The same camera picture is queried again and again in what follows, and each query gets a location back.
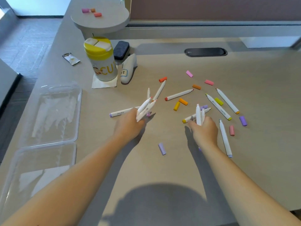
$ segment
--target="person's left hand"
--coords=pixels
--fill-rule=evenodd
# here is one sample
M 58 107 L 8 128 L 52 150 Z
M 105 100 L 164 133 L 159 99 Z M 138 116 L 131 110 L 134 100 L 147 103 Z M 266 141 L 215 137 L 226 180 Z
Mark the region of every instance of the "person's left hand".
M 115 124 L 114 136 L 125 140 L 126 143 L 134 139 L 145 125 L 145 119 L 136 121 L 137 109 L 132 108 L 130 112 L 121 115 Z

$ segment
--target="forearm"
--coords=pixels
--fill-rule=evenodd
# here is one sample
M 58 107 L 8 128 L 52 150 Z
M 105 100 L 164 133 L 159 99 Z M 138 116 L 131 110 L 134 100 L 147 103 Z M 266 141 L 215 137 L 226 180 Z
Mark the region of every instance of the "forearm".
M 202 149 L 240 226 L 301 225 L 217 147 Z
M 3 225 L 75 225 L 125 145 L 120 137 L 110 138 L 102 148 L 39 191 Z

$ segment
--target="black eraser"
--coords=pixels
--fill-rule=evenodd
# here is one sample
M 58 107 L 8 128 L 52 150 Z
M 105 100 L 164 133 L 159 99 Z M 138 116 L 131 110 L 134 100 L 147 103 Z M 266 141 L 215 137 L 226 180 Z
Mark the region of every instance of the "black eraser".
M 114 48 L 114 58 L 116 60 L 123 60 L 129 48 L 130 44 L 128 42 L 119 41 Z

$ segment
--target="gray carpet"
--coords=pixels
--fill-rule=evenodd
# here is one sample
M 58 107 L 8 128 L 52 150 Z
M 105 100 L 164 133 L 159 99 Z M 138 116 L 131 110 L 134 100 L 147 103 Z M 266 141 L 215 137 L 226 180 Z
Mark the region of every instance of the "gray carpet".
M 38 78 L 62 19 L 19 19 L 0 43 L 0 58 L 23 75 L 0 119 L 0 163 Z

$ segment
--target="person's right arm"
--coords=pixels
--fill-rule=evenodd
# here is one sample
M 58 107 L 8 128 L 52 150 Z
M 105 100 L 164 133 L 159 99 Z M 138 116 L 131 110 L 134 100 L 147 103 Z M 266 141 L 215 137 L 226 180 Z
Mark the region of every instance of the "person's right arm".
M 253 182 L 217 146 L 218 129 L 210 117 L 202 126 L 189 122 L 224 196 L 240 226 L 301 226 L 293 214 Z

